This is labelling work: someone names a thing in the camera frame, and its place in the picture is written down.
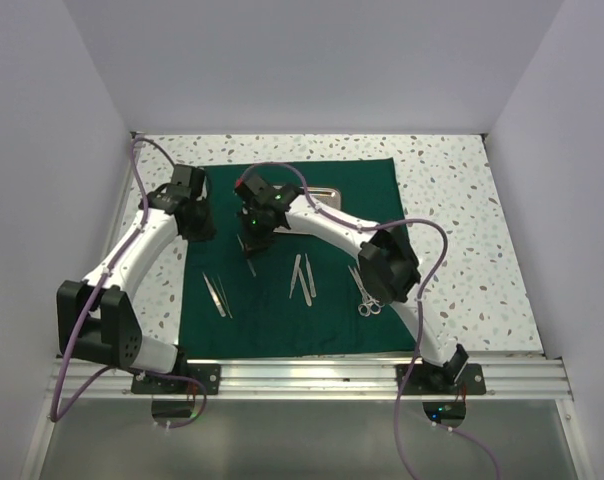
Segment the dark green surgical cloth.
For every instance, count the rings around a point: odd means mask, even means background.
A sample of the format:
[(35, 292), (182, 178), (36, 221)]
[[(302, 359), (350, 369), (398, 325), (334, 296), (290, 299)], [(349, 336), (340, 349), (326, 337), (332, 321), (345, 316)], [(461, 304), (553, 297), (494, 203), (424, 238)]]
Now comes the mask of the dark green surgical cloth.
[[(234, 186), (243, 165), (210, 166), (213, 240), (188, 246), (179, 344), (192, 358), (242, 359), (410, 351), (414, 339), (389, 307), (378, 315), (358, 312), (361, 294), (348, 268), (354, 259), (310, 235), (279, 234), (251, 258), (253, 278), (236, 235), (240, 199)], [(300, 285), (288, 298), (294, 259), (308, 285), (311, 262), (316, 298), (305, 304)], [(219, 275), (234, 318), (219, 314), (202, 274)]]

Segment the steel scalpel handle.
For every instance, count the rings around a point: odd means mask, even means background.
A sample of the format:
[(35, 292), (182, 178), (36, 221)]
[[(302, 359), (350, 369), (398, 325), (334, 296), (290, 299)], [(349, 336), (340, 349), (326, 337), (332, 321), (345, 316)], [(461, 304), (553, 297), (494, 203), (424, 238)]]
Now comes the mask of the steel scalpel handle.
[(311, 307), (312, 306), (312, 296), (311, 296), (309, 286), (307, 285), (307, 282), (305, 280), (304, 274), (302, 273), (302, 270), (301, 270), (301, 255), (300, 254), (297, 254), (294, 259), (292, 276), (291, 276), (291, 281), (290, 281), (290, 286), (289, 286), (289, 295), (288, 295), (289, 299), (291, 299), (293, 297), (293, 293), (294, 293), (297, 285), (300, 285), (300, 287), (301, 287), (305, 304), (308, 307)]
[(309, 257), (306, 253), (305, 253), (305, 262), (306, 262), (305, 265), (306, 265), (306, 272), (307, 272), (307, 277), (308, 277), (309, 293), (310, 293), (311, 298), (316, 298), (317, 292), (316, 292), (316, 286), (315, 286), (315, 280), (314, 280), (314, 276), (313, 276), (312, 266), (311, 266)]

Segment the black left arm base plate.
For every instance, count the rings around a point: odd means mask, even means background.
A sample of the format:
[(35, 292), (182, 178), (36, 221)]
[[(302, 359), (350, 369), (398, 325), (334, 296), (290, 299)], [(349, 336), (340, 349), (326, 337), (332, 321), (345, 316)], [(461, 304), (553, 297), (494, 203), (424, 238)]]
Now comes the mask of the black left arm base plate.
[(138, 373), (132, 380), (131, 392), (138, 395), (217, 395), (221, 378), (218, 363), (187, 363), (182, 373)]

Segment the stainless steel instrument tray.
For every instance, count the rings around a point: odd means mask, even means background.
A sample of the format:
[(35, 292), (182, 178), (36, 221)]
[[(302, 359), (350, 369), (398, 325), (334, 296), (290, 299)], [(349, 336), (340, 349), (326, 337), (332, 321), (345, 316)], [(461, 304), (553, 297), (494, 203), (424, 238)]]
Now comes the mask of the stainless steel instrument tray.
[[(323, 205), (337, 210), (341, 209), (342, 196), (341, 192), (336, 188), (310, 186), (309, 194), (315, 202), (320, 202)], [(303, 232), (299, 232), (293, 228), (287, 229), (285, 227), (278, 227), (274, 232), (278, 234), (303, 235)]]

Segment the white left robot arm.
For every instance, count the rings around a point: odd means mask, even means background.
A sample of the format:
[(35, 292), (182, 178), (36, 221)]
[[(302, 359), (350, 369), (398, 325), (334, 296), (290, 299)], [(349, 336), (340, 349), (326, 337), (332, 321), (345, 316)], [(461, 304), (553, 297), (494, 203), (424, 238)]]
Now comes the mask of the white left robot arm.
[(149, 269), (176, 238), (214, 238), (204, 169), (177, 165), (169, 182), (144, 194), (124, 237), (80, 281), (65, 281), (56, 294), (61, 352), (122, 370), (153, 371), (167, 392), (183, 390), (189, 367), (178, 347), (143, 333), (133, 298)]

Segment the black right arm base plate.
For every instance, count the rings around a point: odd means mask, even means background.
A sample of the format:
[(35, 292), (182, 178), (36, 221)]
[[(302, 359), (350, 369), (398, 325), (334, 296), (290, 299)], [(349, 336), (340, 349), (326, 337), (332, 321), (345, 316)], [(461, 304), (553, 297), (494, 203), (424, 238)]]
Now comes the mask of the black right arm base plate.
[(416, 363), (411, 371), (402, 395), (456, 396), (465, 393), (480, 396), (487, 393), (483, 370), (480, 364), (466, 364), (458, 378), (447, 380), (439, 369)]

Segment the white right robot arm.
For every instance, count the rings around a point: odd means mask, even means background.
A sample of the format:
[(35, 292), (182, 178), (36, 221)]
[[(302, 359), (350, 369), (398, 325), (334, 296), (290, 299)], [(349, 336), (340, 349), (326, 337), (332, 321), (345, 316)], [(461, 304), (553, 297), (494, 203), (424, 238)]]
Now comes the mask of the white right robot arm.
[(276, 187), (255, 173), (245, 172), (235, 183), (241, 199), (238, 217), (245, 255), (268, 249), (279, 229), (311, 235), (357, 261), (364, 290), (390, 306), (414, 337), (415, 354), (422, 359), (422, 377), (439, 392), (450, 392), (463, 380), (468, 363), (464, 347), (427, 321), (424, 290), (443, 263), (448, 239), (439, 225), (421, 219), (442, 236), (442, 252), (426, 276), (407, 232), (407, 221), (379, 224), (356, 218), (314, 201), (305, 184)]

